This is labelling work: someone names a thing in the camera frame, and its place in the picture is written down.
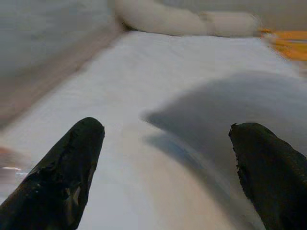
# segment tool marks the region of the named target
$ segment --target white mattress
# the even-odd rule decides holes
[[[238,229],[205,184],[146,141],[160,131],[139,116],[240,70],[298,76],[257,38],[130,32],[10,125],[1,141],[38,162],[78,120],[92,116],[105,125],[80,230]]]

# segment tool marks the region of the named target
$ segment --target white sheet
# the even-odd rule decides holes
[[[106,127],[80,230],[238,229],[205,185],[145,139],[139,119],[200,82],[240,70],[298,77],[257,38],[173,37],[131,32],[2,133],[2,143],[38,162],[78,120]]]

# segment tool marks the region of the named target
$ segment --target orange object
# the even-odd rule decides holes
[[[283,40],[307,41],[307,31],[275,31],[274,34]]]
[[[270,29],[262,29],[261,34],[263,33],[274,34],[277,37],[271,41],[272,46],[283,57],[294,61],[307,61],[307,31],[272,32]]]

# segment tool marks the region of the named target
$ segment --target white fabric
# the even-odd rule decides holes
[[[189,10],[154,0],[112,0],[115,13],[134,29],[166,35],[209,35],[210,25]]]
[[[161,132],[139,119],[184,90],[242,70],[299,77],[256,38],[131,32],[9,126],[1,142],[38,162],[78,120],[105,125],[78,230],[248,230],[194,174],[149,144]]]
[[[212,23],[214,36],[251,37],[260,27],[260,20],[245,12],[204,11],[200,17]]]

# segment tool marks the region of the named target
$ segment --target rolled white fabric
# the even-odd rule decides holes
[[[203,11],[199,16],[211,22],[214,36],[248,37],[260,27],[259,18],[246,12]]]
[[[115,13],[134,29],[166,35],[210,35],[211,24],[189,10],[154,0],[113,0]]]

